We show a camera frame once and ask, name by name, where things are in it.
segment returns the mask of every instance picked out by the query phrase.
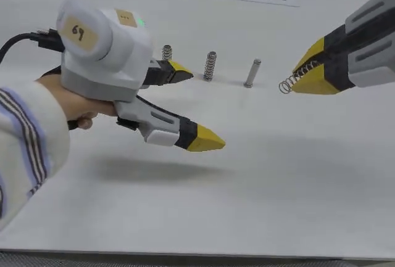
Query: metal cylinder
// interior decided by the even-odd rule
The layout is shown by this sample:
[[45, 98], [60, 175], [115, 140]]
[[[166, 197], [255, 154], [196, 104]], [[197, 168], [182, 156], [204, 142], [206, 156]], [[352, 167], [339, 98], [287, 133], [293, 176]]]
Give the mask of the metal cylinder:
[[244, 87], [246, 87], [246, 88], [252, 87], [252, 85], [254, 83], [255, 76], [257, 75], [258, 69], [260, 67], [260, 63], [261, 63], [260, 59], [254, 60], [254, 63], [252, 64], [252, 67], [248, 73], [247, 80], [246, 80], [246, 82], [244, 82]]
[[217, 53], [215, 51], [210, 51], [207, 55], [206, 67], [204, 69], [204, 75], [203, 75], [203, 78], [206, 81], [212, 81], [216, 60], [217, 60]]
[[173, 55], [173, 49], [170, 45], [165, 45], [162, 48], [162, 59], [171, 60]]

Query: striped sleeve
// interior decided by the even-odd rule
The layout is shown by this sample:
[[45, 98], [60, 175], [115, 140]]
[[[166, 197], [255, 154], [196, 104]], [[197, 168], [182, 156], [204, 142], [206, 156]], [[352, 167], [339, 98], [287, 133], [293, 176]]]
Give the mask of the striped sleeve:
[[0, 229], [64, 164], [69, 145], [66, 117], [44, 86], [0, 88]]

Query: yellow pad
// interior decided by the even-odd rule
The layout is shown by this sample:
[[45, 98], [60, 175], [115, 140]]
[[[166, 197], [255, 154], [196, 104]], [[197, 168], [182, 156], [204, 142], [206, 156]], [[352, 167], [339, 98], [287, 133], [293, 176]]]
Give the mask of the yellow pad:
[[183, 67], [179, 63], [174, 62], [172, 60], [169, 60], [168, 62], [170, 63], [170, 65], [172, 65], [172, 67], [174, 68], [175, 71], [184, 71], [184, 72], [187, 72], [189, 74], [192, 74], [191, 71], [189, 71], [187, 68]]
[[308, 61], [311, 57], [317, 55], [318, 53], [323, 51], [324, 47], [324, 39], [325, 37], [319, 39], [313, 46], [310, 47], [310, 49], [306, 52], [306, 54], [303, 56], [301, 61], [297, 64], [293, 72], [295, 72], [302, 64], [304, 64], [306, 61]]
[[310, 94], [336, 94], [340, 92], [325, 80], [324, 64], [308, 71], [292, 86], [292, 90]]
[[189, 145], [187, 151], [203, 152], [210, 150], [222, 149], [225, 146], [225, 141], [213, 133], [208, 128], [197, 125], [196, 139]]

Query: compression spring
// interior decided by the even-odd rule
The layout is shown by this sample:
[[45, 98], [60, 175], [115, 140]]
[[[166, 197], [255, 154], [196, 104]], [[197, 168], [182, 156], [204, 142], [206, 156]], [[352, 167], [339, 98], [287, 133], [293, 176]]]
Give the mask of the compression spring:
[[318, 65], [319, 65], [319, 63], [316, 60], [313, 60], [313, 61], [309, 62], [308, 64], [305, 64], [303, 67], [301, 67], [299, 70], [294, 72], [287, 79], [280, 82], [280, 84], [278, 85], [278, 89], [283, 94], [291, 93], [292, 86], [294, 86], [295, 83], [298, 82], [308, 71], [312, 70], [313, 68], [315, 68]]
[[173, 54], [173, 49], [170, 45], [165, 45], [162, 48], [162, 59], [163, 60], [171, 60]]
[[216, 60], [217, 60], [217, 53], [215, 51], [210, 51], [207, 55], [206, 67], [204, 69], [204, 75], [203, 75], [203, 78], [206, 81], [212, 80], [212, 77], [214, 75], [214, 67]]

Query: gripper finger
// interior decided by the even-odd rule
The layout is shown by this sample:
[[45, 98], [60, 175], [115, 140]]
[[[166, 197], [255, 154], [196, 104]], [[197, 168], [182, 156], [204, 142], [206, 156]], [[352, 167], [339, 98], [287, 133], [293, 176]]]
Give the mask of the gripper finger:
[[116, 102], [118, 124], [139, 129], [147, 143], [177, 146], [190, 152], [222, 149], [225, 141], [210, 129], [164, 110], [140, 96], [133, 102]]

